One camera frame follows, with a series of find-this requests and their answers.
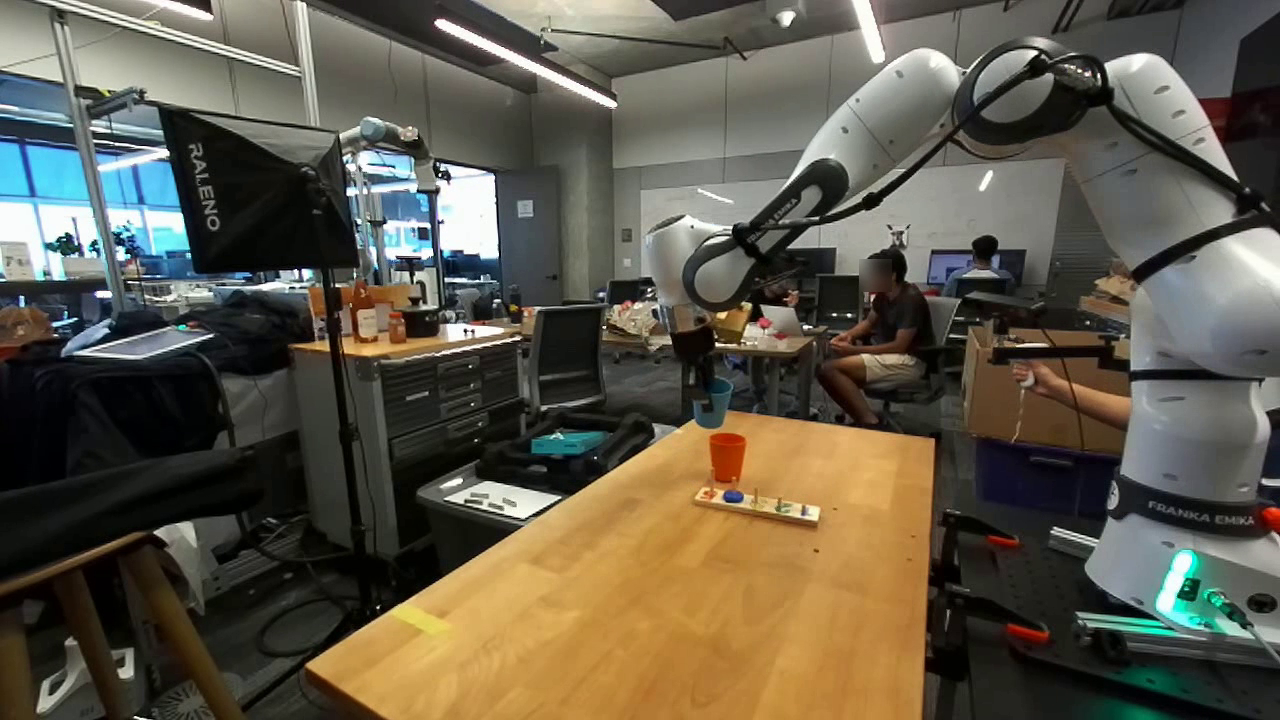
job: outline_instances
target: drawer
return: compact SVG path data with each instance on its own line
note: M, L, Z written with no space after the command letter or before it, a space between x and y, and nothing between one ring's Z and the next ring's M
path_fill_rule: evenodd
M478 387L454 393L454 394L440 394L440 421L443 423L454 423L454 421L474 417L474 410L485 410Z
M478 449L485 429L489 429L489 417L471 410L471 417L454 417L454 421L440 421L440 423L393 435L389 443L393 467L406 467L461 449Z
M461 385L478 377L478 353L461 353L461 355L435 355L435 379L440 385Z
M435 385L384 385L389 432L420 429L440 421Z
M435 385L435 355L381 364L381 377L389 393Z
M506 369L514 373L514 348L518 348L518 343L485 348L485 353L478 353L485 377L489 377L489 373L506 373Z

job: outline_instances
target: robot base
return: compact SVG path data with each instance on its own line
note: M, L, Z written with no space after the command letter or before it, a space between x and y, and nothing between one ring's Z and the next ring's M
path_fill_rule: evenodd
M1212 535L1124 517L1108 521L1082 573L1108 595L1172 628L1280 643L1280 543L1271 535Z

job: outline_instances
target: ceiling light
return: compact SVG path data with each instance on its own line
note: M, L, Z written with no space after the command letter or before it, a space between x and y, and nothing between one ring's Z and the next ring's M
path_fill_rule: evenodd
M883 45L878 45L878 22L871 10L871 0L851 0L851 15L857 15L857 32L864 37L871 64L883 64Z
M159 162L159 158L167 158L167 146L144 146L144 152L97 162L97 173L108 174L108 173L122 173L122 169L137 169L137 162Z
M462 45L471 45L471 49L478 49L478 52L489 52L489 56L498 56L498 60L533 73L533 74L543 74L543 80L550 80L550 83L558 83L558 89L568 89L568 92L575 92L575 95L585 95L585 98L593 98L601 107L615 107L615 98L606 92L601 92L593 83L581 83L581 80L573 80L573 74L564 74L564 73L554 73L554 69L548 69L540 60L528 60L528 56L518 56L518 52L471 32L471 29L461 29L454 21L435 15L435 29L454 37L454 41L462 41Z
M730 204L730 197L720 197L720 192L706 192L706 186L697 186L705 199L716 199L716 204Z
M154 9L167 9L173 15L213 21L213 0L152 0Z
M774 29L791 29L802 10L802 0L768 0L768 15Z

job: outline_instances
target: wooden table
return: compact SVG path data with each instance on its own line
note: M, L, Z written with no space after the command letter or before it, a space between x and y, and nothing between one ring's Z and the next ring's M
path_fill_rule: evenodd
M727 417L743 487L818 526L692 503L685 423L307 665L367 714L918 720L930 441Z

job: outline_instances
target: cabinet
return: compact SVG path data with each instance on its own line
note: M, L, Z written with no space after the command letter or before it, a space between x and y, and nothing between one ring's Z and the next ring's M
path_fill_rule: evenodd
M489 441L518 432L518 340L492 328L440 340L350 348L343 387L350 406L350 455L367 552L396 558L428 539L428 511L416 487L478 455ZM326 353L290 348L307 517L349 543L349 487L338 460L334 394Z

